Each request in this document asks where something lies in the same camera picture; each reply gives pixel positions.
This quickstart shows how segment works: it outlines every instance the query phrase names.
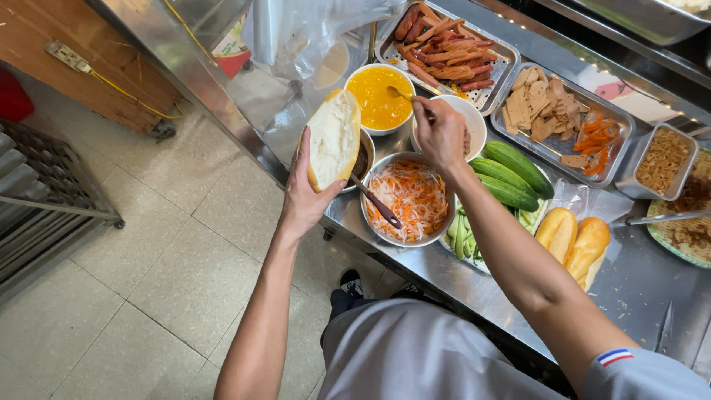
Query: red white blue stripe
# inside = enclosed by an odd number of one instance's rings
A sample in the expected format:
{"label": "red white blue stripe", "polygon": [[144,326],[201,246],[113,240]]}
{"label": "red white blue stripe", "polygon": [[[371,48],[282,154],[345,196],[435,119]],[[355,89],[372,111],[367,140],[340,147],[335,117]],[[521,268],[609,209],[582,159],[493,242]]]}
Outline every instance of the red white blue stripe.
{"label": "red white blue stripe", "polygon": [[602,364],[603,367],[607,367],[615,361],[625,358],[634,358],[632,353],[628,352],[627,349],[618,349],[607,352],[600,357],[597,357],[597,361]]}

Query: shredded carrot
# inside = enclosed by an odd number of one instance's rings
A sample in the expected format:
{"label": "shredded carrot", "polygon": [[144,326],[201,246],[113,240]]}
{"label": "shredded carrot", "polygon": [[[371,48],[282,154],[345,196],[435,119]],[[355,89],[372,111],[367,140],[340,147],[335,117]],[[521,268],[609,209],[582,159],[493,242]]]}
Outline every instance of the shredded carrot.
{"label": "shredded carrot", "polygon": [[419,162],[396,161],[370,180],[368,188],[402,224],[396,229],[366,203],[370,222],[381,232],[404,242],[419,241],[436,231],[447,216],[442,177]]}

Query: electrical outlet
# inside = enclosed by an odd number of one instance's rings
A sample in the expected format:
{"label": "electrical outlet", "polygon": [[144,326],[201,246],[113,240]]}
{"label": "electrical outlet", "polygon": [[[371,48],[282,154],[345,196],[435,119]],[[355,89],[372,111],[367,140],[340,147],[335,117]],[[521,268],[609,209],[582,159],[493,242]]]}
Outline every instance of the electrical outlet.
{"label": "electrical outlet", "polygon": [[57,39],[49,42],[49,44],[45,47],[45,50],[47,53],[59,58],[64,64],[69,65],[76,71],[84,73],[92,72],[92,68],[84,58],[79,56],[74,50],[68,48],[64,43],[58,41]]}

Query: person's right hand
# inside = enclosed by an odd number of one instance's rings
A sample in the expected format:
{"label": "person's right hand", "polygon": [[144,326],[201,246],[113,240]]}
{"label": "person's right hand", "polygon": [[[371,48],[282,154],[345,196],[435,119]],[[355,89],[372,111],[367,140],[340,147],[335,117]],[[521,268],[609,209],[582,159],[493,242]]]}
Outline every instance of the person's right hand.
{"label": "person's right hand", "polygon": [[422,96],[412,98],[412,109],[417,120],[415,138],[433,167],[447,172],[461,164],[464,161],[464,116],[442,99],[429,100]]}

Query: person's hand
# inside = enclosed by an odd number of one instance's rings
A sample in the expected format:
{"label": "person's hand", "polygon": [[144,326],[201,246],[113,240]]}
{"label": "person's hand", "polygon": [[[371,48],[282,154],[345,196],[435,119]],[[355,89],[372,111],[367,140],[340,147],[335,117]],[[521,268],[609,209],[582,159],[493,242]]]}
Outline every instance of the person's hand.
{"label": "person's hand", "polygon": [[309,185],[308,171],[311,159],[311,128],[304,128],[301,146],[297,147],[292,158],[292,170],[284,193],[282,215],[279,217],[277,233],[297,242],[311,229],[334,197],[346,185],[341,179],[317,194]]}
{"label": "person's hand", "polygon": [[415,137],[424,156],[440,172],[464,161],[464,116],[442,99],[412,98],[417,120]]}

